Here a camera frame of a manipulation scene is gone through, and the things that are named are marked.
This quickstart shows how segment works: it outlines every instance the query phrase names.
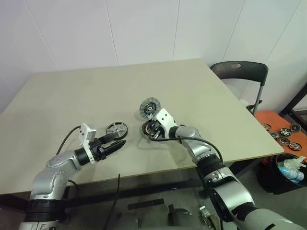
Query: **metal rim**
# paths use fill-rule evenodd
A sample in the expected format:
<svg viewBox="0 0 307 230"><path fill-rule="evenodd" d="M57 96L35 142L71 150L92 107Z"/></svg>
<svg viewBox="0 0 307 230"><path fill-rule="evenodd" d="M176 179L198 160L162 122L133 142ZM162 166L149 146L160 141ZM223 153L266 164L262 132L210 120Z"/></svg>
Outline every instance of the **metal rim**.
<svg viewBox="0 0 307 230"><path fill-rule="evenodd" d="M288 138L278 138L277 139L279 144L282 145L282 146L288 146L290 144L290 140Z"/></svg>
<svg viewBox="0 0 307 230"><path fill-rule="evenodd" d="M106 134L117 133L114 140L121 140L128 134L128 127L123 122L114 122L106 128Z"/></svg>
<svg viewBox="0 0 307 230"><path fill-rule="evenodd" d="M262 126L263 126L263 127L265 128L265 130L267 130L267 131L270 131L271 128L272 128L272 126L270 126L269 124L266 124L266 123L262 124Z"/></svg>
<svg viewBox="0 0 307 230"><path fill-rule="evenodd" d="M283 135L284 137L289 137L291 136L291 130L287 129L287 128L282 128L281 130L279 130L279 133L281 135Z"/></svg>
<svg viewBox="0 0 307 230"><path fill-rule="evenodd" d="M275 132L269 132L269 134L272 136L272 138L279 138L279 134Z"/></svg>
<svg viewBox="0 0 307 230"><path fill-rule="evenodd" d="M140 114L144 119L152 119L160 111L161 104L158 99L149 97L140 105Z"/></svg>
<svg viewBox="0 0 307 230"><path fill-rule="evenodd" d="M293 151L300 151L300 150L302 150L302 146L300 144L296 143L296 142L292 142L288 146Z"/></svg>

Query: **white wall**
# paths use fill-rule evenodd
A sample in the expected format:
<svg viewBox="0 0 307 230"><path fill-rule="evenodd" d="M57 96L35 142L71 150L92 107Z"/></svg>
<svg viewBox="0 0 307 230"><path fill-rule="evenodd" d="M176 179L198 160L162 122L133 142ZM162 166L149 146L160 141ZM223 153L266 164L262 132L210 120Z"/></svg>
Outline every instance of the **white wall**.
<svg viewBox="0 0 307 230"><path fill-rule="evenodd" d="M302 100L300 100L299 103L294 106L293 110L295 111L301 111L301 110L307 110L307 95L303 97Z"/></svg>
<svg viewBox="0 0 307 230"><path fill-rule="evenodd" d="M1 0L0 112L34 72L189 58L266 63L260 109L280 111L307 81L306 13L307 0ZM254 101L256 84L227 83Z"/></svg>

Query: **gray floor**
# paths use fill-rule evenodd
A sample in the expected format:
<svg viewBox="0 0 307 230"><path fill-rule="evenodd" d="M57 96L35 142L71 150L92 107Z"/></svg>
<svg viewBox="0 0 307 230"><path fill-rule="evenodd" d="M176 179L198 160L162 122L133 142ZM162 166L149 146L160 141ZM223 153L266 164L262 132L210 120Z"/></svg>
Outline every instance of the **gray floor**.
<svg viewBox="0 0 307 230"><path fill-rule="evenodd" d="M164 172L154 175L144 175L134 178L124 178L121 180L122 188L142 186L144 184L157 184L167 181L180 181L187 178L197 178L194 169ZM256 205L258 207L268 208L278 212L289 220L307 228L307 187L294 190L282 195L270 195L266 193L258 184L254 171L249 171L241 176L240 181L251 192ZM89 194L99 194L102 191L114 189L116 181L102 182L96 185L81 186L80 196ZM199 198L198 191L201 188L181 189L167 191L160 194L120 199L116 205L110 228L119 214L133 214L140 219L142 227L165 226L167 224L168 205L174 204L176 208L185 208L189 210L195 217L195 226L201 229L207 229L199 220L198 208L200 205L206 205L211 213L214 209L209 200ZM27 197L28 194L20 194L19 196ZM128 211L127 205L163 198L165 204L154 207L140 208ZM67 209L72 218L69 224L59 224L59 230L98 230L101 229L108 212L112 206L112 202L104 202L100 204L82 206ZM16 230L19 223L23 220L23 214L14 213L8 210L0 210L0 230ZM225 230L236 230L233 223L225 223Z"/></svg>
<svg viewBox="0 0 307 230"><path fill-rule="evenodd" d="M307 121L307 115L306 115L306 114L301 115L301 117L302 117L305 121Z"/></svg>

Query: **beige table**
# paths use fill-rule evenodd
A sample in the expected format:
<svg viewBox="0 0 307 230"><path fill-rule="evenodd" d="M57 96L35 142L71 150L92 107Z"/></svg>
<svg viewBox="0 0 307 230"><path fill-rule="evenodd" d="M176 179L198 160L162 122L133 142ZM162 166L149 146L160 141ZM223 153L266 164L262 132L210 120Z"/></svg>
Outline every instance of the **beige table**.
<svg viewBox="0 0 307 230"><path fill-rule="evenodd" d="M147 97L159 99L178 124L197 127L224 161L283 152L200 59L39 73L0 115L0 194L31 190L35 175L81 123L92 124L101 136L110 123L121 121L129 134L120 151L77 172L76 183L193 167L178 143L142 137L139 106ZM63 150L80 147L77 135Z"/></svg>

